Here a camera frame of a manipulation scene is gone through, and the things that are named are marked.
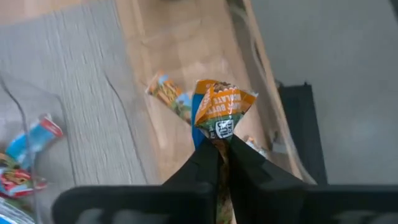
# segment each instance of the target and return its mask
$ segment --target black object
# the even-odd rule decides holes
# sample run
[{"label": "black object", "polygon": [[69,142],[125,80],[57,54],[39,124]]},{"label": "black object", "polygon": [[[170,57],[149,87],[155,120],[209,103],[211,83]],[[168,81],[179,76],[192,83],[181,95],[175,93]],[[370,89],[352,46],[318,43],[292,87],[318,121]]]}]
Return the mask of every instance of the black object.
[{"label": "black object", "polygon": [[394,10],[394,14],[396,15],[396,19],[398,20],[398,0],[390,0],[392,9]]},{"label": "black object", "polygon": [[[125,209],[166,215],[166,223],[215,223],[221,163],[217,149],[206,140],[164,185],[69,190],[53,205],[53,219],[57,224],[71,224],[85,210],[100,208],[104,211],[102,223],[111,223],[113,215]],[[229,163],[238,224],[390,223],[380,220],[398,211],[397,186],[307,185],[236,136],[231,141]]]},{"label": "black object", "polygon": [[282,86],[279,95],[298,155],[318,185],[327,184],[312,87]]}]

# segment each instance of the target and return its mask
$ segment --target blue wrapper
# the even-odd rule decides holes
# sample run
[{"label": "blue wrapper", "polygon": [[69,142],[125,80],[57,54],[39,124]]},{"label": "blue wrapper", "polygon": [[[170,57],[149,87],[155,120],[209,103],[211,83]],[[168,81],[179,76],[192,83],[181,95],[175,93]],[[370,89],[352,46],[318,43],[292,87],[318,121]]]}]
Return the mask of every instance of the blue wrapper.
[{"label": "blue wrapper", "polygon": [[196,128],[194,125],[195,116],[197,114],[199,104],[202,101],[203,97],[204,97],[204,94],[194,94],[192,96],[191,126],[192,126],[192,139],[193,139],[193,144],[195,145],[195,150],[197,150],[199,148],[201,142],[205,138],[205,135],[202,133],[202,131],[200,131],[200,129]]},{"label": "blue wrapper", "polygon": [[34,161],[36,153],[56,138],[63,136],[62,130],[48,117],[44,117],[34,123],[29,130],[29,144],[33,152],[33,159],[28,156],[28,147],[26,145],[26,133],[18,135],[7,147],[6,155],[18,162],[20,167],[27,170],[31,167],[31,161]]}]

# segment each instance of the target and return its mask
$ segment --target wooden table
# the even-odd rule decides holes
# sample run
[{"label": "wooden table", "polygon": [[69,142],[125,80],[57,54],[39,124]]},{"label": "wooden table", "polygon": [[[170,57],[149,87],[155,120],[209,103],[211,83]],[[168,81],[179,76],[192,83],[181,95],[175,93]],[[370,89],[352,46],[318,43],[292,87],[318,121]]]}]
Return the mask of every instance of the wooden table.
[{"label": "wooden table", "polygon": [[[225,80],[251,89],[228,5],[224,0],[115,1],[127,42],[126,51],[142,92],[159,69],[165,70],[187,91],[192,90],[195,81],[201,78]],[[0,0],[0,24],[26,21],[82,2],[84,0]],[[254,105],[240,121],[235,133],[241,138],[250,135],[259,145],[268,146],[269,133],[278,131],[290,152],[294,145],[264,43],[250,0],[245,0],[244,4],[266,74],[264,78],[259,78],[259,82],[263,82],[270,96],[269,111],[277,121],[277,127],[262,126],[257,106]],[[191,127],[159,100],[143,97],[146,108],[142,110],[150,117],[148,134],[153,138],[153,151],[148,153],[155,155],[161,183],[178,170],[193,152]],[[302,177],[294,159],[290,160],[290,166],[297,177]]]}]

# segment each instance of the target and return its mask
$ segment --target colorful snack package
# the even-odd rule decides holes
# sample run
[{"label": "colorful snack package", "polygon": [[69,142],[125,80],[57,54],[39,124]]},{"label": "colorful snack package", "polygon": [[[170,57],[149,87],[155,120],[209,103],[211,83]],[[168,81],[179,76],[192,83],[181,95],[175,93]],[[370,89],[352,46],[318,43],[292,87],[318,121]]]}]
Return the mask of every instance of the colorful snack package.
[{"label": "colorful snack package", "polygon": [[31,209],[24,203],[0,197],[0,223],[34,224]]},{"label": "colorful snack package", "polygon": [[[33,193],[32,176],[11,157],[0,154],[0,193],[12,198],[19,198]],[[38,179],[36,189],[47,186],[43,179]]]},{"label": "colorful snack package", "polygon": [[158,98],[184,121],[191,124],[191,99],[189,95],[183,93],[164,72],[156,74],[146,93]]},{"label": "colorful snack package", "polygon": [[[30,126],[28,135],[34,161],[36,153],[43,150],[54,139],[62,137],[63,133],[60,127],[51,120],[51,117],[46,115]],[[28,153],[26,133],[18,135],[6,149],[6,154],[15,159],[24,170],[28,170],[32,165]]]},{"label": "colorful snack package", "polygon": [[257,94],[216,80],[197,82],[194,96],[204,95],[194,125],[212,141],[223,157],[217,199],[216,223],[231,223],[233,207],[228,188],[228,149],[234,128],[256,100]]}]

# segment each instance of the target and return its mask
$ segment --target orange snack wrapper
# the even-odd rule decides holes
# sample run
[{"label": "orange snack wrapper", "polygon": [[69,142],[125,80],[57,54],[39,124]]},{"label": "orange snack wrapper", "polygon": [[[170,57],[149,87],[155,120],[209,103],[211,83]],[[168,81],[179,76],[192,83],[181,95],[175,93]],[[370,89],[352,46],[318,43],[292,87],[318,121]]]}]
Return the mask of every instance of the orange snack wrapper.
[{"label": "orange snack wrapper", "polygon": [[216,223],[231,223],[233,206],[228,187],[229,143],[234,128],[253,105],[257,94],[216,80],[199,80],[194,94],[204,95],[195,116],[195,127],[201,129],[205,136],[212,141],[224,161],[219,170]]}]

